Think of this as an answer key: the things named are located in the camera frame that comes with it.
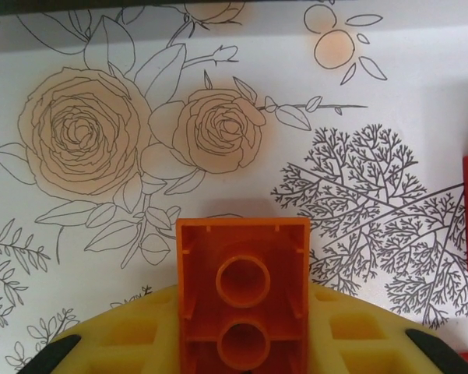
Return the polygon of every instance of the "botanical illustration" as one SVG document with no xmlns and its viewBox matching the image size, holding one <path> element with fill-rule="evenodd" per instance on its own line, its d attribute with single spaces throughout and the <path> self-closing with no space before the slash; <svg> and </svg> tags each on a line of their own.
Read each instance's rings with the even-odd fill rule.
<svg viewBox="0 0 468 374">
<path fill-rule="evenodd" d="M 365 28 L 382 21 L 377 14 L 359 14 L 341 22 L 333 9 L 327 5 L 312 5 L 304 13 L 304 25 L 314 34 L 319 35 L 314 56 L 324 69 L 342 68 L 345 71 L 341 86 L 350 82 L 360 66 L 369 76 L 378 80 L 388 78 L 370 57 L 361 54 L 371 42 L 363 33 L 349 30 Z"/>
<path fill-rule="evenodd" d="M 288 164 L 272 194 L 282 208 L 309 217 L 320 248 L 314 281 L 349 295 L 379 271 L 398 314 L 440 327 L 468 317 L 463 184 L 429 192 L 399 135 L 382 125 L 348 133 L 315 130 L 302 165 Z"/>
<path fill-rule="evenodd" d="M 62 309 L 50 319 L 40 318 L 36 325 L 27 327 L 32 341 L 27 342 L 26 348 L 23 343 L 17 341 L 14 344 L 14 352 L 5 356 L 5 360 L 18 372 L 54 337 L 78 323 L 73 309 Z"/>
<path fill-rule="evenodd" d="M 125 26 L 138 22 L 144 8 L 122 9 L 114 19 L 72 11 L 70 25 L 49 14 L 19 16 L 42 44 L 83 54 L 85 63 L 45 77 L 19 117 L 22 142 L 0 146 L 0 165 L 12 177 L 65 201 L 35 220 L 58 227 L 58 262 L 70 228 L 84 227 L 92 236 L 84 251 L 118 250 L 121 268 L 137 252 L 158 265 L 170 252 L 181 213 L 180 206 L 154 206 L 160 196 L 190 193 L 208 174 L 246 168 L 262 147 L 264 127 L 274 120 L 309 131 L 308 116 L 318 109 L 342 115 L 364 108 L 327 104 L 320 95 L 307 103 L 278 104 L 237 77 L 215 85 L 197 68 L 235 62 L 238 47 L 218 45 L 194 56 L 178 38 L 188 27 L 191 37 L 197 26 L 238 26 L 234 18 L 243 6 L 181 7 L 184 24 L 141 66 L 135 66 L 135 44 Z M 177 100 L 185 69 L 195 69 L 204 88 Z"/>
<path fill-rule="evenodd" d="M 138 298 L 141 298 L 142 296 L 145 296 L 145 295 L 149 295 L 149 294 L 152 294 L 153 293 L 153 288 L 150 287 L 149 285 L 146 285 L 146 286 L 142 286 L 142 291 L 139 292 L 138 294 L 134 294 L 131 298 L 129 298 L 128 300 L 125 299 L 123 300 L 122 302 L 112 302 L 110 304 L 110 307 L 113 309 L 113 308 L 116 308 L 118 306 L 121 306 L 121 305 L 124 305 L 128 302 L 132 302 Z"/>
<path fill-rule="evenodd" d="M 22 293 L 28 289 L 17 279 L 18 273 L 32 274 L 48 271 L 50 257 L 44 247 L 33 244 L 33 235 L 26 235 L 22 228 L 10 220 L 0 230 L 0 330 L 9 325 L 9 315 L 24 303 Z"/>
</svg>

